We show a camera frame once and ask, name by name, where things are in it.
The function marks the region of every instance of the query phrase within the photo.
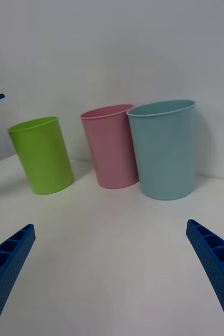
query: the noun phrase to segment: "white surface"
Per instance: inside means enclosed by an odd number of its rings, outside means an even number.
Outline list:
[[[118,102],[199,102],[197,171],[224,177],[224,0],[0,0],[6,124],[60,117],[89,157],[79,115]]]
[[[139,184],[77,181],[37,196],[16,156],[0,162],[0,243],[28,223],[36,241],[0,317],[0,336],[224,336],[224,313],[185,231],[193,218],[224,239],[224,180],[199,178],[177,201]]]

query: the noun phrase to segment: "white table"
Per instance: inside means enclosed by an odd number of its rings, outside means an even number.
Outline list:
[[[77,181],[32,193],[16,156],[0,162],[0,243],[28,223],[37,239],[0,317],[0,336],[223,336],[224,313],[188,241],[189,218],[224,239],[224,180],[198,178],[177,201],[139,183]]]

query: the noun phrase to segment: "cup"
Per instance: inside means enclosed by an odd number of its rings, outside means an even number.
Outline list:
[[[81,115],[100,186],[120,189],[138,182],[129,119],[131,104],[107,106]]]
[[[57,117],[22,122],[8,133],[35,194],[56,193],[73,182]]]
[[[171,100],[127,112],[146,196],[171,200],[194,190],[194,107],[191,100]]]

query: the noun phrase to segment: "pink cup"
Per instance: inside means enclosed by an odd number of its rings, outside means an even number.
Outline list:
[[[98,183],[107,189],[139,181],[126,115],[131,104],[107,106],[81,115]]]

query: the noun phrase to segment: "cup rim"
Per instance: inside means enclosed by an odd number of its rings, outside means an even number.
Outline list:
[[[80,118],[82,120],[92,120],[92,119],[107,118],[107,117],[111,117],[113,115],[118,115],[118,114],[121,114],[121,113],[126,113],[129,109],[132,109],[133,107],[134,107],[134,105],[130,104],[130,103],[108,105],[108,106],[100,107],[98,109],[87,111],[87,112],[83,113],[80,116]],[[94,113],[96,111],[98,112],[100,110],[109,109],[109,108],[118,108],[118,112],[109,113],[109,114],[105,114],[105,115],[96,115],[96,116],[93,116],[93,117],[89,117],[88,116],[89,114],[92,114],[92,113]]]
[[[166,112],[161,112],[161,113],[152,113],[152,114],[131,114],[131,112],[134,109],[137,109],[139,107],[143,107],[143,106],[148,106],[148,105],[156,105],[156,104],[160,104],[160,103],[167,103],[167,102],[176,102],[176,101],[180,101],[180,102],[187,102],[188,106],[185,106],[183,108],[180,109],[176,109],[176,110],[170,110],[170,111],[166,111]],[[134,117],[134,118],[147,118],[147,117],[156,117],[156,116],[163,116],[165,114],[171,114],[171,113],[176,113],[176,112],[180,112],[180,111],[184,111],[184,110],[188,110],[191,109],[192,107],[194,107],[196,105],[194,100],[190,100],[190,99],[173,99],[173,100],[162,100],[162,101],[154,101],[151,103],[147,103],[147,104],[143,104],[143,105],[139,105],[136,107],[133,107],[132,109],[128,110],[126,112],[126,114],[129,117]]]
[[[19,124],[16,124],[14,126],[11,126],[8,129],[8,133],[18,133],[18,132],[30,130],[30,129],[33,129],[33,128],[37,128],[37,127],[41,127],[41,126],[50,124],[51,122],[54,122],[54,121],[57,121],[57,120],[58,120],[58,117],[43,117],[43,118],[27,120],[27,121],[21,122]],[[30,125],[32,122],[39,122],[39,121],[41,123]]]

